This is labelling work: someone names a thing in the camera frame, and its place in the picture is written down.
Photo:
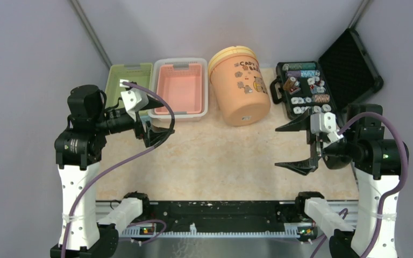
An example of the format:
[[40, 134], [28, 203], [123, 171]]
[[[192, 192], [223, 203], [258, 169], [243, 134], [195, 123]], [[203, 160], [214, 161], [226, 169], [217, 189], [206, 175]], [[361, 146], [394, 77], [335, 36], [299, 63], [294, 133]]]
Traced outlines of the orange capybara bucket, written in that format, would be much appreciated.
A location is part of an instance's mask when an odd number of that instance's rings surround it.
[[235, 56], [217, 64], [209, 77], [223, 120], [231, 126], [256, 123], [268, 115], [270, 99], [253, 58]]

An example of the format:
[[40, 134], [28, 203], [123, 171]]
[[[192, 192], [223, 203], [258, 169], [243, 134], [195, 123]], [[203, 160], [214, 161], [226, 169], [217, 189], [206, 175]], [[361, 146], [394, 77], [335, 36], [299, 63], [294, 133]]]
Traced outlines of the yellow capybara bucket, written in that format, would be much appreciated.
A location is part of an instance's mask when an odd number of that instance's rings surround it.
[[217, 52], [208, 62], [208, 77], [211, 76], [213, 69], [216, 65], [220, 64], [222, 61], [235, 57], [235, 56], [246, 56], [249, 58], [253, 58], [256, 62], [258, 62], [256, 54], [246, 46], [231, 46], [224, 48]]

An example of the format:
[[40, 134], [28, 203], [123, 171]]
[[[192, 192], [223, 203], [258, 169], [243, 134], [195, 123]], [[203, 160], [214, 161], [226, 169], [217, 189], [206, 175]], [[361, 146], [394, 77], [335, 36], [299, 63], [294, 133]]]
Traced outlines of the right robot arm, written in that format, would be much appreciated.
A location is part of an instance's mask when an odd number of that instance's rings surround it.
[[332, 112], [307, 110], [277, 128], [279, 132], [306, 131], [310, 157], [280, 162], [279, 167], [308, 175], [323, 160], [332, 170], [352, 164], [358, 182], [358, 219], [345, 222], [318, 192], [300, 192], [294, 215], [312, 219], [323, 232], [332, 257], [397, 257], [395, 225], [399, 192], [408, 178], [409, 151], [377, 104], [350, 104], [347, 121], [337, 125]]

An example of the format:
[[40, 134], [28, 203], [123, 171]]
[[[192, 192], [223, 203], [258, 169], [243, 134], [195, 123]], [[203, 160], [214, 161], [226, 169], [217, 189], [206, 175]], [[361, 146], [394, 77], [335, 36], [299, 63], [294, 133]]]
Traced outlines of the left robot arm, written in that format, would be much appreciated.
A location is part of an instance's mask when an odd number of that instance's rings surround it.
[[149, 153], [174, 133], [175, 119], [169, 128], [142, 121], [143, 110], [167, 108], [156, 93], [133, 82], [123, 83], [118, 106], [107, 107], [107, 96], [96, 85], [74, 88], [67, 99], [70, 115], [65, 130], [54, 143], [55, 163], [62, 186], [62, 229], [51, 257], [112, 257], [119, 237], [128, 227], [145, 222], [151, 215], [144, 193], [128, 193], [109, 214], [96, 217], [96, 182], [110, 169], [100, 171], [106, 137], [133, 131]]

